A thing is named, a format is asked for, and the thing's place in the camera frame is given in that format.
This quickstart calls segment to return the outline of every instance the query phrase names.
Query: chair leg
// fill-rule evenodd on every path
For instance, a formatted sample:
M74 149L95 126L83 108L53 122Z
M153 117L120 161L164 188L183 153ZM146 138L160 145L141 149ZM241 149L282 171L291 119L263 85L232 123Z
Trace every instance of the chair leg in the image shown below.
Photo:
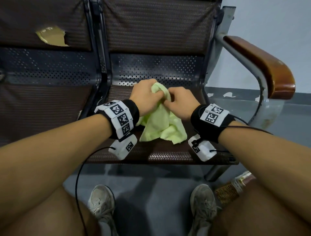
M213 165L209 172L204 175L204 179L209 182L215 182L231 165Z

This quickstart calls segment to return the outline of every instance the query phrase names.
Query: white sneaker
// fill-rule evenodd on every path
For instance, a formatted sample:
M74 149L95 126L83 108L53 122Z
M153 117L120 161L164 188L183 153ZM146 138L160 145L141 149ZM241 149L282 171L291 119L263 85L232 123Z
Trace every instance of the white sneaker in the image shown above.
M100 222L105 222L109 225L112 236L118 236L112 217L114 213L115 199L109 187L104 185L95 186L87 206Z
M217 215L213 191L206 184L197 186L191 193L190 206L193 224L188 236L196 236L200 228L209 227Z

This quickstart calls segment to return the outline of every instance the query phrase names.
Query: qr code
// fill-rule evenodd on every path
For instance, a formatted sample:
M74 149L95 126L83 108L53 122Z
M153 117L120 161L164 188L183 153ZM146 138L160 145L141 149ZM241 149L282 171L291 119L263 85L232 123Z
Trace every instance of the qr code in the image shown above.
M118 116L118 121L120 123L121 126L125 125L126 123L128 123L128 117L126 115L126 113Z
M119 115L120 113L124 112L122 107L120 107L118 104L111 107L110 110L112 110L115 115Z
M105 103L105 104L103 104L104 106L111 106L111 105L113 105L113 104L115 104L116 102L114 102L114 101L110 101L110 102L108 102L108 103Z
M127 134L129 131L131 131L130 123L127 123L125 126L122 127L123 135Z
M200 151L200 149L198 147L192 146L192 149L195 151L195 153L198 153Z
M208 113L207 117L205 118L205 121L214 124L217 118L218 118L218 115L213 114L213 113Z
M217 114L221 114L224 111L224 109L215 106L211 109L211 111L213 111Z
M132 149L132 147L134 147L134 145L133 145L132 142L130 142L130 143L126 146L126 150L129 152L129 151Z

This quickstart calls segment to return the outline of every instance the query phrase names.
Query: floor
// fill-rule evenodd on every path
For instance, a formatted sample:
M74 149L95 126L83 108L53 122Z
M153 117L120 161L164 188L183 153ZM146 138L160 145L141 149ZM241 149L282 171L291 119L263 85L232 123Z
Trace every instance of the floor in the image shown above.
M215 99L220 107L234 115L249 119L257 102ZM311 106L286 104L282 114L268 129L275 135L311 147ZM104 165L87 164L78 184L78 197L87 202L95 185L108 185L116 198L115 220L120 236L187 235L191 224L189 197L201 183L210 166L172 165ZM243 173L242 164L231 166L213 187ZM74 193L77 174L65 182Z

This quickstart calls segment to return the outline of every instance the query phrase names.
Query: metal chair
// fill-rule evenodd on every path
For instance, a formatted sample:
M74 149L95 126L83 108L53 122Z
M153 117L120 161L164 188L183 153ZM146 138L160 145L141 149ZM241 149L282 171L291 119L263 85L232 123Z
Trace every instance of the metal chair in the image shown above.
M89 2L3 1L0 13L0 146L86 117L104 76ZM35 33L52 26L69 47Z
M127 99L142 79L155 78L166 87L184 86L201 103L209 103L204 86L222 47L231 52L258 79L261 99L251 125L267 128L280 113L285 99L295 91L290 70L254 45L226 36L235 7L220 9L221 1L94 0L94 24L101 31L108 80L103 99ZM184 122L188 137L195 134ZM137 127L134 134L142 133ZM106 141L108 146L113 140ZM213 144L217 150L224 150ZM161 139L137 143L123 161L106 150L90 162L205 164L214 165L206 175L215 181L230 165L238 164L231 154L218 153L201 162L187 142L172 145Z

